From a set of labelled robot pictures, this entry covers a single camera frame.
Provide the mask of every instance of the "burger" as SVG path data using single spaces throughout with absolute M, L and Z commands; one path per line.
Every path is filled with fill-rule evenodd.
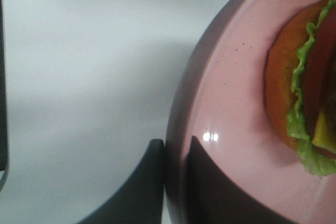
M 270 122 L 306 171 L 336 173 L 336 0 L 301 10 L 279 33 L 265 69 Z

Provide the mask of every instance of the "cheese slice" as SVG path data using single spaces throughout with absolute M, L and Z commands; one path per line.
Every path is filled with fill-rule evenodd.
M 328 123 L 325 107 L 326 105 L 322 106 L 320 110 L 312 143 L 336 154 L 336 134 Z

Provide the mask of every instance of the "white surface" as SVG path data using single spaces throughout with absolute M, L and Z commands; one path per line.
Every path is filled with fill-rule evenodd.
M 0 223 L 75 223 L 108 199 L 165 137 L 186 61 L 227 1 L 4 0 Z

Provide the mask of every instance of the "pink plate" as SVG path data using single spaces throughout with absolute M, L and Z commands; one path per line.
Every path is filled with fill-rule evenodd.
M 273 211 L 298 223 L 335 223 L 336 175 L 305 172 L 276 137 L 264 107 L 270 46 L 294 14 L 318 0 L 234 1 L 239 4 L 226 6 L 200 40 L 175 97 L 167 133 L 177 169 L 167 182 L 171 210 L 184 222 L 184 165 L 194 135 L 223 173 Z

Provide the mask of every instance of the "green lettuce leaf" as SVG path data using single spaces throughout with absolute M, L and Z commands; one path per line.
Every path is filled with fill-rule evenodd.
M 319 154 L 311 143 L 311 137 L 307 133 L 302 101 L 302 74 L 305 71 L 307 56 L 315 43 L 314 33 L 321 26 L 322 21 L 328 12 L 336 6 L 336 0 L 329 0 L 326 7 L 321 10 L 317 24 L 307 23 L 309 39 L 296 51 L 300 59 L 297 68 L 293 71 L 291 90 L 296 94 L 298 100 L 287 115 L 287 134 L 299 139 L 297 154 L 306 171 L 311 174 L 326 176 L 336 173 L 336 159 L 330 159 Z

